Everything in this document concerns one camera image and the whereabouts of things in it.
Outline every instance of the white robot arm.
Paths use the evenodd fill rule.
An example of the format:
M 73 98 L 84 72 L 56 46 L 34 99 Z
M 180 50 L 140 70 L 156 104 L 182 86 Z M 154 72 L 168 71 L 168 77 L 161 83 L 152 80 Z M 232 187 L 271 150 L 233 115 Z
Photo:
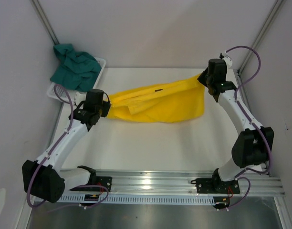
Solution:
M 239 135 L 232 148 L 232 158 L 225 165 L 217 168 L 212 178 L 197 178 L 191 181 L 199 187 L 197 188 L 199 193 L 225 194 L 226 187 L 236 183 L 235 177 L 239 173 L 247 167 L 268 161 L 268 152 L 255 126 L 263 132 L 270 148 L 272 147 L 273 130 L 270 127 L 264 128 L 253 117 L 241 97 L 235 98 L 234 83 L 226 81 L 227 69 L 231 66 L 232 59 L 226 53 L 222 54 L 220 59 L 209 60 L 208 68 L 198 78 L 199 82 L 208 88 L 209 94 L 227 112 Z M 65 129 L 64 138 L 57 145 L 53 143 L 34 162 L 27 160 L 24 163 L 22 171 L 25 192 L 31 186 L 32 195 L 54 203 L 62 196 L 64 190 L 70 190 L 79 185 L 94 184 L 96 171 L 91 168 L 81 166 L 68 172 L 62 172 L 61 168 L 77 142 L 87 134 L 100 117 L 107 116 L 110 101 L 104 101 L 103 96 L 104 92 L 101 90 L 88 91 L 86 98 L 83 98 L 74 110 L 72 128 L 68 131 Z M 32 176 L 38 167 L 40 169 L 33 180 Z M 239 188 L 234 188 L 233 191 L 238 193 Z
M 70 190 L 79 185 L 95 184 L 96 171 L 80 166 L 74 170 L 63 172 L 62 165 L 77 142 L 83 138 L 100 117 L 106 117 L 110 108 L 110 101 L 103 100 L 104 92 L 92 89 L 86 98 L 73 111 L 64 133 L 35 161 L 27 160 L 22 166 L 25 192 L 31 188 L 30 194 L 56 202 L 64 190 Z
M 268 143 L 270 150 L 272 148 L 274 132 L 271 127 L 263 127 L 255 119 L 240 95 L 236 94 L 237 88 L 234 83 L 226 81 L 227 69 L 231 66 L 229 59 L 226 54 L 221 54 L 220 59 L 209 60 L 208 68 L 198 78 L 198 81 L 208 88 L 209 94 L 227 112 L 238 133 L 231 151 L 232 158 L 217 168 L 212 178 L 197 178 L 191 181 L 191 184 L 196 184 L 197 192 L 202 194 L 228 194 L 228 187 L 232 188 L 234 194 L 239 194 L 236 178 L 247 168 L 267 162 L 269 152 L 266 144 Z

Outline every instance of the black bracket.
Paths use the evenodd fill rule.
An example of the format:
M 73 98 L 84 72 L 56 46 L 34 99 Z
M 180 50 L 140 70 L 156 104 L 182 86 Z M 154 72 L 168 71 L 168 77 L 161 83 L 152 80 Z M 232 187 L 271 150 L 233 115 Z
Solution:
M 190 183 L 196 185 L 197 193 L 212 194 L 215 202 L 213 207 L 216 209 L 227 208 L 230 204 L 228 195 L 240 193 L 238 181 L 222 181 L 219 177 L 218 169 L 214 171 L 212 178 L 196 178 L 191 180 Z M 226 196 L 215 196 L 215 194 L 225 194 Z
M 105 92 L 91 89 L 87 92 L 85 101 L 81 101 L 74 110 L 74 119 L 87 126 L 88 131 L 97 123 L 100 117 L 106 117 L 110 109 L 110 101 L 104 101 Z
M 264 134 L 271 150 L 274 138 L 272 128 L 264 128 L 262 126 L 261 132 Z M 238 135 L 232 148 L 232 159 L 240 168 L 245 168 L 249 165 L 259 165 L 268 161 L 269 152 L 257 130 L 246 129 Z
M 38 161 L 27 160 L 22 166 L 25 192 L 27 192 L 31 177 L 38 165 Z M 64 179 L 58 175 L 51 165 L 41 166 L 32 184 L 31 194 L 51 203 L 56 203 L 62 196 L 64 188 Z
M 197 193 L 200 194 L 229 194 L 228 188 L 231 188 L 234 194 L 240 193 L 240 188 L 238 181 L 226 181 L 222 182 L 219 187 L 213 185 L 212 178 L 197 178 L 190 182 L 193 185 L 196 185 Z
M 218 102 L 219 95 L 228 90 L 236 90 L 236 86 L 231 81 L 226 81 L 227 65 L 224 60 L 210 59 L 206 70 L 198 77 L 198 81 L 209 89 Z
M 87 166 L 78 166 L 78 168 L 83 168 L 90 172 L 90 178 L 86 185 L 101 185 L 106 187 L 109 192 L 111 191 L 112 186 L 112 177 L 98 177 L 96 175 L 96 170 L 89 168 Z M 100 192 L 99 187 L 74 187 L 70 191 L 83 191 L 83 192 Z

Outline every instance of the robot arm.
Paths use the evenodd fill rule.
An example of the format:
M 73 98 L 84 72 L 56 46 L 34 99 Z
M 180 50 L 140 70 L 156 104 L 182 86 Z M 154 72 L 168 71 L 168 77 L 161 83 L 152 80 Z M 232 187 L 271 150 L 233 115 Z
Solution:
M 261 136 L 240 109 L 237 101 L 241 103 L 243 110 L 253 123 L 263 132 L 270 148 L 272 148 L 274 135 L 271 127 L 264 128 L 255 119 L 244 105 L 240 95 L 235 99 L 236 86 L 233 82 L 226 81 L 227 68 L 231 64 L 232 61 L 226 54 L 220 55 L 220 59 L 209 60 L 208 68 L 198 78 L 199 82 L 208 88 L 209 94 L 227 112 L 239 135 L 232 148 L 232 159 L 215 170 L 213 174 L 219 182 L 232 181 L 237 174 L 247 167 L 268 161 L 268 152 Z
M 104 92 L 92 89 L 87 92 L 85 101 L 82 101 L 73 112 L 72 128 L 51 144 L 34 162 L 27 160 L 22 166 L 24 189 L 27 192 L 31 178 L 37 167 L 41 165 L 31 187 L 31 194 L 56 202 L 64 190 L 70 190 L 79 185 L 85 185 L 96 179 L 95 170 L 88 167 L 78 167 L 74 170 L 62 172 L 61 168 L 69 153 L 78 141 L 83 138 L 100 117 L 106 117 L 110 102 L 103 100 Z

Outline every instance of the metal frame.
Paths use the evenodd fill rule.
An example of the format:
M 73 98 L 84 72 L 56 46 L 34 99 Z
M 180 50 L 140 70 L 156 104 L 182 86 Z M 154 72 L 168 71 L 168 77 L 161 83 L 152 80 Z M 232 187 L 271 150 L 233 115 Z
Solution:
M 280 11 L 282 4 L 285 0 L 276 0 L 271 12 L 269 13 L 266 21 L 264 22 L 262 29 L 260 30 L 258 36 L 252 44 L 252 48 L 256 49 L 261 41 L 263 40 L 265 34 L 269 30 L 271 24 L 276 18 L 278 12 Z M 43 23 L 48 35 L 50 36 L 54 44 L 59 44 L 58 38 L 49 23 L 49 20 L 40 5 L 39 0 L 31 0 L 33 7 L 35 8 L 39 19 Z M 250 61 L 252 57 L 251 52 L 245 57 L 240 69 L 235 72 L 237 81 L 239 84 L 242 83 L 240 74 L 243 72 L 245 66 Z M 241 91 L 244 103 L 250 110 L 249 102 L 246 96 L 245 89 Z M 55 124 L 55 129 L 58 124 L 60 113 L 62 107 L 59 111 L 59 116 Z M 55 129 L 52 134 L 51 140 L 55 134 Z M 200 195 L 197 194 L 196 187 L 190 184 L 190 181 L 197 177 L 210 177 L 212 171 L 206 172 L 156 172 L 156 171 L 97 171 L 99 176 L 111 176 L 113 178 L 112 190 L 110 193 L 110 198 L 107 203 L 136 203 L 136 204 L 202 204 L 202 205 L 212 205 L 213 196 L 211 195 Z M 288 212 L 285 203 L 285 193 L 282 188 L 282 183 L 279 178 L 271 177 L 270 175 L 257 175 L 257 174 L 246 174 L 246 177 L 251 180 L 251 190 L 249 196 L 255 197 L 274 197 L 278 213 L 284 228 L 292 228 L 292 222 L 290 214 Z M 245 181 L 240 180 L 239 185 L 241 188 L 241 194 L 237 196 L 242 196 L 247 190 L 247 184 Z M 61 198 L 61 202 L 79 202 L 82 201 L 84 193 L 66 193 Z M 22 216 L 19 220 L 18 227 L 22 228 L 20 225 L 25 225 L 25 220 L 27 214 L 30 214 L 29 207 L 25 204 L 22 211 Z
M 202 172 L 162 172 L 162 171 L 123 171 L 123 170 L 97 170 L 96 174 L 100 177 L 112 177 L 112 186 L 110 195 L 113 197 L 122 196 L 129 198 L 128 202 L 134 203 L 130 198 L 146 197 L 149 202 L 154 202 L 151 198 L 171 198 L 176 200 L 182 198 L 208 198 L 223 197 L 225 194 L 199 194 L 195 185 L 190 183 L 196 178 L 211 178 L 212 171 Z M 269 177 L 268 175 L 247 173 L 245 175 L 251 182 L 250 197 L 284 197 L 285 193 L 282 182 L 279 178 Z M 240 194 L 234 194 L 236 197 L 243 196 L 248 183 L 245 180 L 239 180 Z M 66 197 L 81 197 L 84 194 L 96 194 L 95 192 L 72 192 L 68 191 L 63 195 L 59 202 L 68 202 Z

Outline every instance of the red wire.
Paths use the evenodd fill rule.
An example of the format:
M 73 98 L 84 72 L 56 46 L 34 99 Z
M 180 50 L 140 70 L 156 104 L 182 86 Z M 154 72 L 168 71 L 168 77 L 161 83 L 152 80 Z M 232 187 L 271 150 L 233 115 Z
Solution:
M 104 189 L 101 187 L 101 188 L 100 188 L 100 193 L 99 193 L 99 195 L 101 195 L 103 192 L 104 192 Z
M 231 197 L 229 196 L 229 198 L 231 199 L 231 198 L 233 197 L 234 193 L 233 193 L 233 191 L 232 191 L 232 189 L 231 189 L 231 187 L 230 187 L 230 186 L 228 187 L 228 194 L 229 194 L 229 191 L 230 191 L 230 192 L 231 192 L 231 194 L 232 194 L 232 196 L 231 196 Z

